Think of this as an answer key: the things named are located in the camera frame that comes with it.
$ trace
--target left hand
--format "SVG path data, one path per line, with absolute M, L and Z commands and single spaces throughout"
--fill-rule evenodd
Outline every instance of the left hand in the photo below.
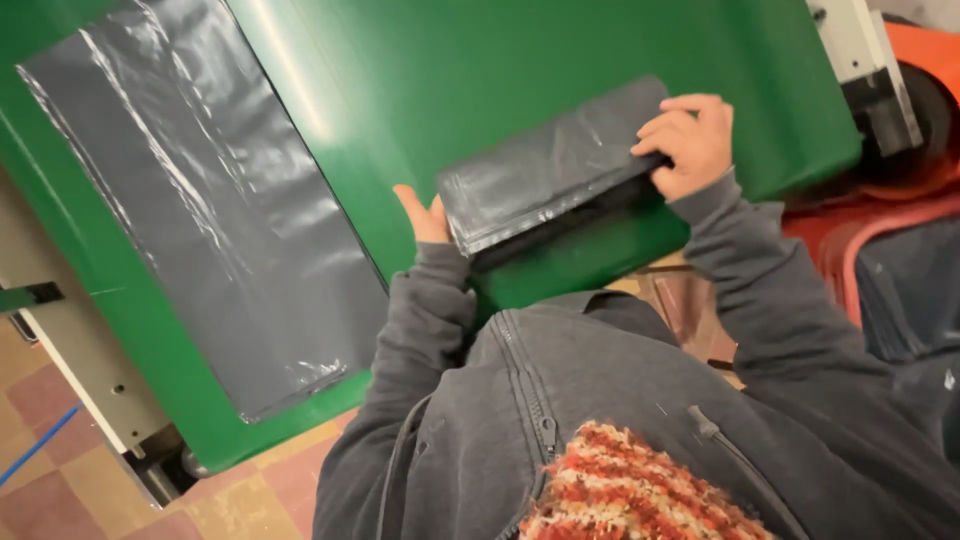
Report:
M 426 209 L 417 198 L 417 193 L 409 185 L 395 185 L 394 193 L 407 212 L 410 225 L 414 228 L 417 242 L 450 243 L 450 229 L 446 223 L 446 210 L 440 195 L 433 198 L 430 209 Z

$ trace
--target gray hoodie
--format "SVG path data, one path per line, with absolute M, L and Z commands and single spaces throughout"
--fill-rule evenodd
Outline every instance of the gray hoodie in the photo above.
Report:
M 610 291 L 501 311 L 464 362 L 468 262 L 421 244 L 393 278 L 366 401 L 324 463 L 314 539 L 512 538 L 587 420 L 639 433 L 782 538 L 960 538 L 960 474 L 781 236 L 780 206 L 743 201 L 730 172 L 671 208 L 745 391 L 656 317 L 638 331 L 618 324 L 630 313 L 597 316 Z

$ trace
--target knit beanie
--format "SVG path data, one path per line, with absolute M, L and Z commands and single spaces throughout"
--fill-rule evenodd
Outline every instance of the knit beanie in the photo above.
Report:
M 587 422 L 547 467 L 520 540 L 772 540 L 721 490 L 629 430 Z

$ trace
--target hand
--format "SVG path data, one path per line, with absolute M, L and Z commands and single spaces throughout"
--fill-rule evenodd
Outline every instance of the hand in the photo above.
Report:
M 660 167 L 651 179 L 667 201 L 675 201 L 730 168 L 733 106 L 719 96 L 689 94 L 663 100 L 660 110 L 663 114 L 636 132 L 640 142 L 630 152 L 643 156 L 659 150 L 673 160 L 673 168 Z
M 395 185 L 394 193 L 407 212 L 417 242 L 449 243 L 450 230 L 446 224 L 446 210 L 440 195 L 433 198 L 430 210 L 425 209 L 409 185 Z

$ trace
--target blue cable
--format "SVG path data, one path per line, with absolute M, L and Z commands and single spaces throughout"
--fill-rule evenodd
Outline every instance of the blue cable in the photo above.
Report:
M 60 431 L 60 428 L 62 428 L 64 424 L 66 424 L 71 418 L 73 418 L 74 414 L 77 414 L 77 411 L 80 410 L 81 405 L 82 403 L 73 405 L 73 408 L 66 411 L 66 414 L 63 415 L 63 418 L 60 418 L 52 428 L 48 429 L 46 433 L 43 433 L 43 436 L 36 441 L 34 446 L 30 447 L 30 450 L 28 450 L 24 455 L 22 455 L 19 459 L 17 459 L 13 463 L 13 465 L 10 466 L 9 469 L 4 471 L 4 474 L 0 476 L 0 486 L 7 483 L 7 480 L 13 476 L 13 473 L 15 473 L 17 469 L 22 467 L 23 464 L 26 463 L 28 459 L 33 457 L 34 454 L 36 454 L 36 451 L 40 450 L 40 448 L 42 448 L 43 445 L 47 444 L 47 441 L 53 438 L 53 436 L 57 434 L 57 431 Z

